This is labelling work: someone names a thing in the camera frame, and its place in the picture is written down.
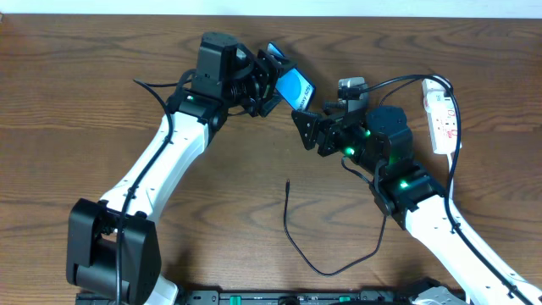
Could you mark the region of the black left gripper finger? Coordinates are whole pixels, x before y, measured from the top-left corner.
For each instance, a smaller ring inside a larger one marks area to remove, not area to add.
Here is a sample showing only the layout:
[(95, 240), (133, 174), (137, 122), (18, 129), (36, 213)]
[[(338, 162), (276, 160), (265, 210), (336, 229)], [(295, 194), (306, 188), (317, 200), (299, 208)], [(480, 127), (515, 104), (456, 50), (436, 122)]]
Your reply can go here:
[(267, 101), (264, 102), (261, 108), (258, 110), (258, 114), (261, 117), (267, 117), (283, 100), (280, 94), (273, 94), (273, 96)]
[(269, 51), (259, 49), (257, 58), (264, 68), (264, 71), (273, 78), (280, 78), (296, 67), (296, 61), (287, 57), (274, 55)]

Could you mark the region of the blue Galaxy smartphone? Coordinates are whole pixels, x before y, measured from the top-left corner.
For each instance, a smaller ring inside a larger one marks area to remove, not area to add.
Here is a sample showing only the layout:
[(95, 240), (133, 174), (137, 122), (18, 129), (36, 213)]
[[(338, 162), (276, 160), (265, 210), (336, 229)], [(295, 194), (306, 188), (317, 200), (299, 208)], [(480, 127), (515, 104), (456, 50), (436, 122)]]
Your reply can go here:
[(316, 86), (299, 70), (297, 62), (287, 57), (274, 42), (268, 44), (267, 51), (282, 64), (293, 65), (278, 78), (276, 92), (294, 110), (307, 110), (314, 97)]

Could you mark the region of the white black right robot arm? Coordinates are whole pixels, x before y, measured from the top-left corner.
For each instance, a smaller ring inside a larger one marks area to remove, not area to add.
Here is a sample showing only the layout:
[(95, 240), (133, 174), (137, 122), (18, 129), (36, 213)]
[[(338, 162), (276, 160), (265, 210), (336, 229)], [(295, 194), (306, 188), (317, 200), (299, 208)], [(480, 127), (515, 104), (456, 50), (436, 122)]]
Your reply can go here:
[(382, 214), (425, 245), (475, 304), (539, 304), (541, 290), (507, 265), (462, 217), (445, 188), (413, 157), (401, 108), (322, 117), (295, 110), (307, 150), (342, 152), (372, 175), (368, 186)]

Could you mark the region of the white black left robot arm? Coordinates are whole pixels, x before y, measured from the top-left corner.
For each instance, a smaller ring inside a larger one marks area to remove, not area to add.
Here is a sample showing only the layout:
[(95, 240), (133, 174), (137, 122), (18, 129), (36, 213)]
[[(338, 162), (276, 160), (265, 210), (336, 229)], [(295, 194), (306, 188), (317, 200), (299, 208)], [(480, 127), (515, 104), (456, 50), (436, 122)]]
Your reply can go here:
[(129, 172), (99, 200), (69, 213), (66, 279), (112, 304), (172, 304), (178, 286), (161, 273), (157, 226), (175, 187), (233, 108), (252, 117), (278, 104), (276, 86), (296, 67), (279, 53), (251, 52), (235, 37), (202, 36), (196, 66), (160, 100), (158, 132)]

